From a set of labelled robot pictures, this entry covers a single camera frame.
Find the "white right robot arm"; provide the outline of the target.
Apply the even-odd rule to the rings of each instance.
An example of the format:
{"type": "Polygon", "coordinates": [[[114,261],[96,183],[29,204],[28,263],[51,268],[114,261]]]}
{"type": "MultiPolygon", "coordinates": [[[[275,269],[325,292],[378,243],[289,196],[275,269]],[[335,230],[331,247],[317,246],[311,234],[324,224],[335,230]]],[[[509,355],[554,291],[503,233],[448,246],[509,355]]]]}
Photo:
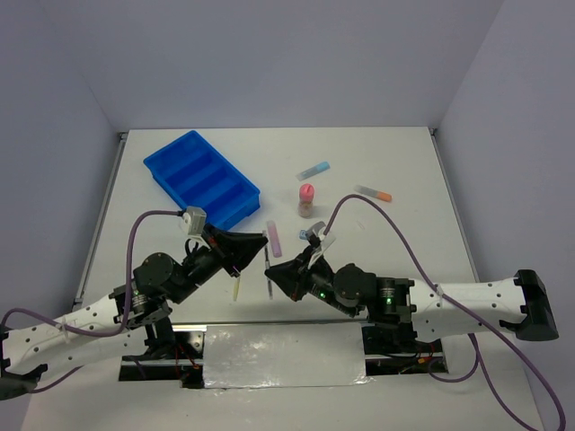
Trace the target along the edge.
{"type": "Polygon", "coordinates": [[[411,278],[379,277],[353,263],[332,270],[325,258],[310,264],[304,255],[265,271],[290,300],[311,295],[331,308],[389,330],[392,344],[411,351],[455,335],[496,330],[523,341],[559,337],[546,289],[531,269],[487,283],[430,287],[411,278]]]}

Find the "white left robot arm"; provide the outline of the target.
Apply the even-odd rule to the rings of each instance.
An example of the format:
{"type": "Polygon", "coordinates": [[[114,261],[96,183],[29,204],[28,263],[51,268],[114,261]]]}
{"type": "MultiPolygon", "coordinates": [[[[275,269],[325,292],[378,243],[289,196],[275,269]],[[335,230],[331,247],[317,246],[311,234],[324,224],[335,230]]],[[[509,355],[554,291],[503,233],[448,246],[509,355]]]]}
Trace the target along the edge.
{"type": "Polygon", "coordinates": [[[169,316],[218,271],[239,277],[268,240],[207,225],[183,262],[155,252],[128,282],[51,323],[1,328],[1,398],[33,393],[42,381],[108,357],[164,358],[179,346],[169,316]]]}

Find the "yellow thin pen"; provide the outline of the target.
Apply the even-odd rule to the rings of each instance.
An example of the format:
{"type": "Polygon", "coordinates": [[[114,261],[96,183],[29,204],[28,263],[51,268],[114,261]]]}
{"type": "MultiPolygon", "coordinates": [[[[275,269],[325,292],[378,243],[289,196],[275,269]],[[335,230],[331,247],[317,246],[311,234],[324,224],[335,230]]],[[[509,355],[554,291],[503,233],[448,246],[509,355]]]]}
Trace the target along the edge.
{"type": "Polygon", "coordinates": [[[233,289],[233,302],[236,302],[239,296],[241,286],[241,274],[238,275],[234,280],[234,289],[233,289]]]}

